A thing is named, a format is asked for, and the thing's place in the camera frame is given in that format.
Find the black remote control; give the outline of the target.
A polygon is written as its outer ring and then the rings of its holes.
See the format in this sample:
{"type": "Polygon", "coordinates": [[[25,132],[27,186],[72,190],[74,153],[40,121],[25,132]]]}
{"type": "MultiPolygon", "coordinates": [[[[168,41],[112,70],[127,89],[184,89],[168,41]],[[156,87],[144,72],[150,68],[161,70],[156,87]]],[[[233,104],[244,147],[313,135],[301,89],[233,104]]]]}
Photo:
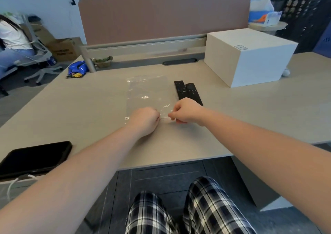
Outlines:
{"type": "Polygon", "coordinates": [[[186,87],[186,90],[187,90],[188,98],[194,100],[195,102],[197,102],[198,104],[203,106],[203,103],[201,101],[201,98],[198,94],[198,91],[197,91],[196,86],[194,85],[194,83],[187,83],[185,85],[185,87],[186,87]]]}
{"type": "Polygon", "coordinates": [[[188,97],[188,92],[184,81],[174,81],[174,84],[179,100],[188,97]]]}

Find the person's right forearm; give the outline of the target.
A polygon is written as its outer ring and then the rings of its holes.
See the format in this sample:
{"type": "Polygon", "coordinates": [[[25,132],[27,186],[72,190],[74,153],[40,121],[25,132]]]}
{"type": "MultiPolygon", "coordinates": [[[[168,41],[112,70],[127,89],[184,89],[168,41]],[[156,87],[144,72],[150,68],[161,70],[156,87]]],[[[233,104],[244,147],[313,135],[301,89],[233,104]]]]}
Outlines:
{"type": "Polygon", "coordinates": [[[331,234],[331,153],[202,107],[199,123],[264,183],[331,234]]]}

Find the person's left hand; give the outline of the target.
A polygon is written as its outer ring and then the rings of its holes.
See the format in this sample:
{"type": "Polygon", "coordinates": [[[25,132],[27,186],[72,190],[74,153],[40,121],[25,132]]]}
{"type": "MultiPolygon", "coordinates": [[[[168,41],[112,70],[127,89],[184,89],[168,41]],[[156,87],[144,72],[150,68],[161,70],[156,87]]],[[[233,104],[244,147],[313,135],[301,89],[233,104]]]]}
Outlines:
{"type": "Polygon", "coordinates": [[[150,131],[150,108],[144,107],[135,110],[126,124],[128,131],[132,132],[137,139],[151,134],[150,131]]]}

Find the white cube box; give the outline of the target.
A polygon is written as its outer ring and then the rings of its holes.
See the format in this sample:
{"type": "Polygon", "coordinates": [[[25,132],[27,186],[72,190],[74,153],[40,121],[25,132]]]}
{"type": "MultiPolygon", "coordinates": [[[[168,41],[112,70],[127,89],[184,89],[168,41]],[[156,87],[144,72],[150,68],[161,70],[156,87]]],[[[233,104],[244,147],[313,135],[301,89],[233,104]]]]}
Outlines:
{"type": "Polygon", "coordinates": [[[297,42],[250,28],[207,34],[205,64],[229,87],[278,81],[297,42]]]}

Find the pink desk divider panel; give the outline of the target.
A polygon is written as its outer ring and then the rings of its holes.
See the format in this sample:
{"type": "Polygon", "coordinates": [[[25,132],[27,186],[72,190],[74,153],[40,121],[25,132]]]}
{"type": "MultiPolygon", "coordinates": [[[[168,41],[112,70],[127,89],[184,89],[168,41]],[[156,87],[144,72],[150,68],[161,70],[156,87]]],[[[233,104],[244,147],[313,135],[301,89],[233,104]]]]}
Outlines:
{"type": "Polygon", "coordinates": [[[250,0],[79,0],[87,45],[247,28],[250,0]]]}

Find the person's left forearm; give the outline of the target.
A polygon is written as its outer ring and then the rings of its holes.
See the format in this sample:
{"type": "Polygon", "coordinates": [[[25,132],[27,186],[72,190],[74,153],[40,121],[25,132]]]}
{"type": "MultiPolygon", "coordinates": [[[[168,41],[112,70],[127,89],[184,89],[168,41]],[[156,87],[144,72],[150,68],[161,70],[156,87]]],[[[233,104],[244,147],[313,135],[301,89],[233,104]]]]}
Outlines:
{"type": "Polygon", "coordinates": [[[0,210],[0,234],[73,234],[144,135],[125,126],[59,165],[0,210]]]}

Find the person's right hand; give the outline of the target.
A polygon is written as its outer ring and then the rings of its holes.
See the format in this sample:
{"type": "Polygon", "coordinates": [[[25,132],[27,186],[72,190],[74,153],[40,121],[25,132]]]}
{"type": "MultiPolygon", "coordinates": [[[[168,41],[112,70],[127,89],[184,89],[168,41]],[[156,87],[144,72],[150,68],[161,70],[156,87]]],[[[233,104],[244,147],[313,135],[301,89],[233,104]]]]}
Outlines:
{"type": "Polygon", "coordinates": [[[187,123],[196,123],[202,127],[205,126],[204,116],[207,112],[206,108],[190,98],[183,98],[176,102],[176,104],[181,104],[183,106],[187,123]]]}

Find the tissue packet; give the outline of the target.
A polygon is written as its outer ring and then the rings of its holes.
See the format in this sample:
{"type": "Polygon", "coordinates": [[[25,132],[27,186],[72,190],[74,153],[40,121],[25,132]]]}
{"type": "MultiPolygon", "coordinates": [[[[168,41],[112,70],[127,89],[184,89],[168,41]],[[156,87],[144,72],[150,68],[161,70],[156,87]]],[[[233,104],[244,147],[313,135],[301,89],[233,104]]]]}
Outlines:
{"type": "Polygon", "coordinates": [[[282,11],[275,11],[271,0],[252,1],[250,3],[248,23],[262,27],[277,25],[282,13],[282,11]]]}

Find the person's plaid trousers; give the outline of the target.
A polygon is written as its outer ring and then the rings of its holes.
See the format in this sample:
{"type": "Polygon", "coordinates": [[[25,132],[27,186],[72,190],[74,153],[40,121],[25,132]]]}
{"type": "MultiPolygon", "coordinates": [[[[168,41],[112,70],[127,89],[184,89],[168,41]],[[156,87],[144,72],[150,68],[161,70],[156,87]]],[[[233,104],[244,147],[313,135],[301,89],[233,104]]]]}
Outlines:
{"type": "MultiPolygon", "coordinates": [[[[257,234],[225,190],[208,176],[190,184],[182,218],[187,234],[257,234]]],[[[180,227],[158,195],[141,191],[129,208],[125,234],[180,234],[180,227]]]]}

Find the brown cardboard box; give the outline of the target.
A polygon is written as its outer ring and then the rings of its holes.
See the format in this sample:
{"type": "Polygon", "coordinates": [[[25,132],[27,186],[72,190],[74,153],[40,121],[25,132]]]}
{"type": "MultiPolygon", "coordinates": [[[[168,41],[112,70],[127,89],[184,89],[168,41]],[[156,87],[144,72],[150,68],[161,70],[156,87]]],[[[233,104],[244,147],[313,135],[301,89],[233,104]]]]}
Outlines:
{"type": "Polygon", "coordinates": [[[46,44],[57,62],[74,61],[81,55],[80,46],[83,43],[80,37],[56,39],[46,44]]]}

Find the round white side table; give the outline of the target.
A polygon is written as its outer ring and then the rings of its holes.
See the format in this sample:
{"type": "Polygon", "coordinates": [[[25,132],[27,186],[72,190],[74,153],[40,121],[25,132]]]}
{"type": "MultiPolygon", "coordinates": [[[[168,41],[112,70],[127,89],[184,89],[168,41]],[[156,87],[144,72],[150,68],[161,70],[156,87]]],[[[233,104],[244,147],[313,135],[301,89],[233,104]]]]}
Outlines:
{"type": "Polygon", "coordinates": [[[259,23],[249,23],[248,28],[256,31],[260,31],[263,33],[267,33],[270,35],[275,35],[277,31],[285,29],[287,26],[287,23],[279,21],[275,25],[271,26],[263,26],[262,24],[259,23]]]}

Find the grey desk support post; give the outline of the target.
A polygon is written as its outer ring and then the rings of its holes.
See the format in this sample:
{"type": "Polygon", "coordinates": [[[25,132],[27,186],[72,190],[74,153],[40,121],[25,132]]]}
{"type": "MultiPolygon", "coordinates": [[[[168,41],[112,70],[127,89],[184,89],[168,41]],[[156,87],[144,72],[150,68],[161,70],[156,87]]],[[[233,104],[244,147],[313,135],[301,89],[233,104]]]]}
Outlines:
{"type": "Polygon", "coordinates": [[[89,69],[90,73],[97,72],[95,68],[95,64],[92,60],[92,58],[89,56],[88,50],[85,45],[81,45],[80,47],[81,56],[83,57],[83,60],[85,61],[87,68],[89,69]]]}

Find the white office chair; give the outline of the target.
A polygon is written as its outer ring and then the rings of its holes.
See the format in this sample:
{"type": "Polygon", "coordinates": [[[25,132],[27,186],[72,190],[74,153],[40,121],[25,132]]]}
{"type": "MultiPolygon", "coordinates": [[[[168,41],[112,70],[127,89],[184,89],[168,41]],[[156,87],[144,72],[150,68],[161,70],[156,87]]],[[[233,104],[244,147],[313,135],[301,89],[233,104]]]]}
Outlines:
{"type": "Polygon", "coordinates": [[[38,77],[38,79],[36,80],[36,85],[40,86],[41,80],[43,79],[45,74],[58,75],[60,74],[58,70],[63,70],[64,67],[62,65],[59,65],[58,67],[51,67],[50,63],[52,63],[54,60],[52,52],[41,42],[41,40],[39,40],[38,36],[34,33],[33,28],[28,21],[27,15],[21,14],[19,15],[19,17],[22,20],[21,24],[17,22],[18,21],[17,19],[11,19],[11,20],[21,26],[22,30],[25,32],[29,41],[31,42],[31,45],[35,49],[36,54],[34,56],[15,61],[14,65],[7,70],[5,76],[2,79],[6,78],[7,76],[17,71],[18,67],[27,67],[31,65],[47,63],[49,65],[48,67],[43,67],[33,75],[24,78],[24,82],[28,82],[30,79],[38,77]]]}

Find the green crumpled wrapper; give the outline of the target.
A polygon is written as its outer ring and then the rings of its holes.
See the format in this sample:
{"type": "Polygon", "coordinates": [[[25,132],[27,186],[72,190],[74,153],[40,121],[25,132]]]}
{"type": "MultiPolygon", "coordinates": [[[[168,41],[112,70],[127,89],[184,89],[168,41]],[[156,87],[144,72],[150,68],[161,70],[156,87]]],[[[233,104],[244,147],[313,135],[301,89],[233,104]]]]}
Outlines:
{"type": "Polygon", "coordinates": [[[97,67],[99,69],[109,68],[111,66],[112,60],[113,60],[113,56],[109,56],[107,58],[102,58],[102,59],[97,59],[97,58],[92,59],[95,67],[97,67]]]}

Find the blue snack packet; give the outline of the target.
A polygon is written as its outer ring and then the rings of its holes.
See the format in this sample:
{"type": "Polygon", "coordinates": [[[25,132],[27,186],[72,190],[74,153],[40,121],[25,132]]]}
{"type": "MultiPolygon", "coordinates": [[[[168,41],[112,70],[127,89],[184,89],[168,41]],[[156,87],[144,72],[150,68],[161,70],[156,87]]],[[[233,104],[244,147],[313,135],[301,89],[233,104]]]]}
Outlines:
{"type": "Polygon", "coordinates": [[[76,61],[68,66],[67,79],[77,79],[84,77],[89,72],[85,61],[76,61]]]}

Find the black tablet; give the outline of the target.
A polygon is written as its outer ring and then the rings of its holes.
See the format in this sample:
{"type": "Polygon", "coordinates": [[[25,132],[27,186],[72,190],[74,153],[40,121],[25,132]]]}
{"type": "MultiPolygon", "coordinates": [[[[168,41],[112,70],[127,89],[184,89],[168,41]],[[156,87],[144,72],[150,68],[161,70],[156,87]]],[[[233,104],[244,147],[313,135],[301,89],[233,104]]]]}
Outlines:
{"type": "Polygon", "coordinates": [[[0,180],[46,174],[66,161],[71,150],[70,141],[14,149],[0,162],[0,180]]]}

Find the black perforated crate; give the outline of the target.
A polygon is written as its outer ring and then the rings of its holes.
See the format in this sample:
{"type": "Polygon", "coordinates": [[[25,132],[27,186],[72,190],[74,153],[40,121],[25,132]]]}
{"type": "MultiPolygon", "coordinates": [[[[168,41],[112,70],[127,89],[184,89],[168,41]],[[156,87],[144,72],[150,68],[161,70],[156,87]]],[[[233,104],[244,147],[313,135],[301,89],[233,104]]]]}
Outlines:
{"type": "Polygon", "coordinates": [[[294,52],[311,52],[331,22],[331,0],[271,0],[287,25],[276,36],[298,43],[294,52]]]}

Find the clear plastic bag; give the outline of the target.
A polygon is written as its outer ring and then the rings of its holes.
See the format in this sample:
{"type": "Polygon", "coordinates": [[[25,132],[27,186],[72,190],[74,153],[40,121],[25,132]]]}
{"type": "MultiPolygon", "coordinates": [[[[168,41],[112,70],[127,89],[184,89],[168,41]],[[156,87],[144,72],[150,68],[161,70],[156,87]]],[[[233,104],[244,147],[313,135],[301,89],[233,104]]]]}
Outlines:
{"type": "Polygon", "coordinates": [[[128,91],[125,124],[135,110],[144,107],[155,108],[160,113],[160,119],[170,119],[168,114],[172,112],[178,97],[174,83],[167,76],[134,76],[126,81],[128,91]]]}

